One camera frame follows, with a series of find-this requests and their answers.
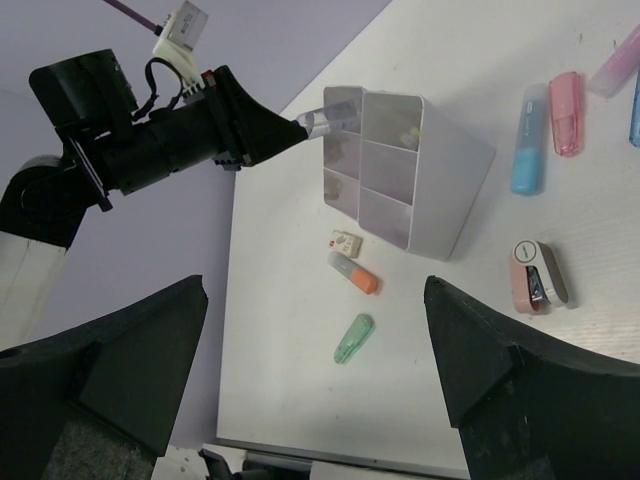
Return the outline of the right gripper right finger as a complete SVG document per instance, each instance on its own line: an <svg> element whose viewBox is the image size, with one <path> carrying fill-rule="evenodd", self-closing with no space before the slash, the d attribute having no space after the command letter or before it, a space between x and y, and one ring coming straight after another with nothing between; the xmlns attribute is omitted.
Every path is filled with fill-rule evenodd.
<svg viewBox="0 0 640 480"><path fill-rule="evenodd" d="M424 288L449 422L473 479L636 479L639 367Z"/></svg>

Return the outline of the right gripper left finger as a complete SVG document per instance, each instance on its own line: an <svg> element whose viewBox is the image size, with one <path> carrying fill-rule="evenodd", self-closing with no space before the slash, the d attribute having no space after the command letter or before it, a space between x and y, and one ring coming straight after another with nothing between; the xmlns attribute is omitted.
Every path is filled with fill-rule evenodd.
<svg viewBox="0 0 640 480"><path fill-rule="evenodd" d="M148 479L208 307L199 275L1 353L4 479Z"/></svg>

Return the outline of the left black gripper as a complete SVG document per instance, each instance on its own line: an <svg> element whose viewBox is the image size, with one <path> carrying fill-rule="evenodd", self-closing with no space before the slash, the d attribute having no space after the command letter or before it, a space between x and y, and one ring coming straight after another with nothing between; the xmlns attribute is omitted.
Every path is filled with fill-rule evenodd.
<svg viewBox="0 0 640 480"><path fill-rule="evenodd" d="M104 211L112 207L112 190L129 195L212 157L215 165L237 172L305 140L302 127L257 102L228 66L212 72L213 116L203 99L180 106L173 97L156 107L152 68L145 72L150 97L143 106L110 49L40 67L29 76L63 143L64 161Z"/></svg>

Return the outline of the blue white glue tube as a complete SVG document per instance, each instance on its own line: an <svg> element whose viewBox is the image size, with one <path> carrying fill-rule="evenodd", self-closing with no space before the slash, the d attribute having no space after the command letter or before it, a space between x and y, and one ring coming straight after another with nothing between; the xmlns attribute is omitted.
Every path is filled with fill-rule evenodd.
<svg viewBox="0 0 640 480"><path fill-rule="evenodd" d="M298 115L295 122L302 127L309 140L347 130L359 121L360 113L355 100L324 105Z"/></svg>

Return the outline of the pink small stapler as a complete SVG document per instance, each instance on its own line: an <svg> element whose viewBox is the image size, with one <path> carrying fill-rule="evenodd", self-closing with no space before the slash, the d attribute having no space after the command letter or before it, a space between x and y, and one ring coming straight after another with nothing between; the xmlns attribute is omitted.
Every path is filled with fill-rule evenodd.
<svg viewBox="0 0 640 480"><path fill-rule="evenodd" d="M548 306L569 303L569 292L553 249L535 240L521 240L509 256L511 297L522 314L542 314Z"/></svg>

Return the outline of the white eraser with sleeve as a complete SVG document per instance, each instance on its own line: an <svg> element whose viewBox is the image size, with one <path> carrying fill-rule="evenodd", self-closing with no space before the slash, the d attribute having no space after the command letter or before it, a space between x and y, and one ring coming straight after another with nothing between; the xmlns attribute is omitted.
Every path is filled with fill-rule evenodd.
<svg viewBox="0 0 640 480"><path fill-rule="evenodd" d="M349 232L334 230L329 240L329 248L348 258L359 256L362 238Z"/></svg>

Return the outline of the orange highlighter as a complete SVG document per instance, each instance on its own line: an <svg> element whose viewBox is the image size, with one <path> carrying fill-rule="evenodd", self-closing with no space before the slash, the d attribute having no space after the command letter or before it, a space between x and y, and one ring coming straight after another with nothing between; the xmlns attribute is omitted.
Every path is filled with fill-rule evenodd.
<svg viewBox="0 0 640 480"><path fill-rule="evenodd" d="M349 257L331 252L328 263L364 294L372 295L379 290L379 279Z"/></svg>

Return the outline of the green highlighter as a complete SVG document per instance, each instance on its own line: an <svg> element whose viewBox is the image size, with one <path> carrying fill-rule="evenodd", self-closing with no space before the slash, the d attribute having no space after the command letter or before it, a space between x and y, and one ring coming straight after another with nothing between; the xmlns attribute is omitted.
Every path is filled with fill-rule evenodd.
<svg viewBox="0 0 640 480"><path fill-rule="evenodd" d="M375 322L368 314L358 314L340 340L333 355L337 365L347 364L366 343L375 330Z"/></svg>

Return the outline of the light blue highlighter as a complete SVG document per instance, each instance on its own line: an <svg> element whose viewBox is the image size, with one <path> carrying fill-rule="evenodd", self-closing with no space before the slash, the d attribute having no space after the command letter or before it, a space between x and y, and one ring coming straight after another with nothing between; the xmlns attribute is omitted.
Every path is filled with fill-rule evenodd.
<svg viewBox="0 0 640 480"><path fill-rule="evenodd" d="M531 85L524 91L510 181L510 190L516 195L539 191L547 106L546 84Z"/></svg>

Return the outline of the blue usb-like highlighter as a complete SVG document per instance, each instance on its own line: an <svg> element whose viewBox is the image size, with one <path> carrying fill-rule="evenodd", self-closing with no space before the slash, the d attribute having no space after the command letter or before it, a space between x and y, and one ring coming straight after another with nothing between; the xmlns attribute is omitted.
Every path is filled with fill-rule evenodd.
<svg viewBox="0 0 640 480"><path fill-rule="evenodd" d="M640 72L637 74L634 89L630 117L629 143L635 148L640 147Z"/></svg>

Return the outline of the pink highlighter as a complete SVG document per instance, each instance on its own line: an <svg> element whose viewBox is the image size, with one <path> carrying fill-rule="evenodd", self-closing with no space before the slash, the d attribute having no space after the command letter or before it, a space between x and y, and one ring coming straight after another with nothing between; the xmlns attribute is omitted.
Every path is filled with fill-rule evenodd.
<svg viewBox="0 0 640 480"><path fill-rule="evenodd" d="M550 123L554 151L562 157L578 155L584 146L584 88L575 71L549 83Z"/></svg>

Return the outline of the purple highlighter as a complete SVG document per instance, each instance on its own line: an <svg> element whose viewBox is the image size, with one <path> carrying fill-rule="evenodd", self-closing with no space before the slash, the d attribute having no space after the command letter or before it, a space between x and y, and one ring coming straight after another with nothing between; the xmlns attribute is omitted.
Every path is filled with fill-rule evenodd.
<svg viewBox="0 0 640 480"><path fill-rule="evenodd" d="M611 98L638 68L639 26L636 26L587 82L587 90L601 98Z"/></svg>

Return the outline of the yellow white pen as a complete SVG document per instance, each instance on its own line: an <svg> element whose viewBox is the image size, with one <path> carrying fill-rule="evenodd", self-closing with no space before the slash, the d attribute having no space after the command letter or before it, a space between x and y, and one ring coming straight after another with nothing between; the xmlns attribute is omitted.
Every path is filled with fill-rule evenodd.
<svg viewBox="0 0 640 480"><path fill-rule="evenodd" d="M405 148L417 151L420 144L420 129L411 127L408 131L399 135L399 140Z"/></svg>

